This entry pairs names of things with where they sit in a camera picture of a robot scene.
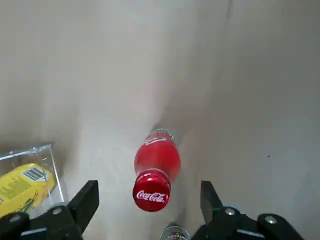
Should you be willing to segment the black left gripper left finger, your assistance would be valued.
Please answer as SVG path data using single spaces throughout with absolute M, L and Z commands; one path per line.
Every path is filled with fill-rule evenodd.
M 89 180 L 68 204 L 60 203 L 30 218 L 11 212 L 0 218 L 2 240 L 82 240 L 99 206 L 99 184 Z

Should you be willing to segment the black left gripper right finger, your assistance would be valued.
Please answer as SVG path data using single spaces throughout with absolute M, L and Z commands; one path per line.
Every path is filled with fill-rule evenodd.
M 191 237 L 193 240 L 303 240 L 282 216 L 260 214 L 256 220 L 232 206 L 222 204 L 213 184 L 202 180 L 200 208 L 205 224 Z

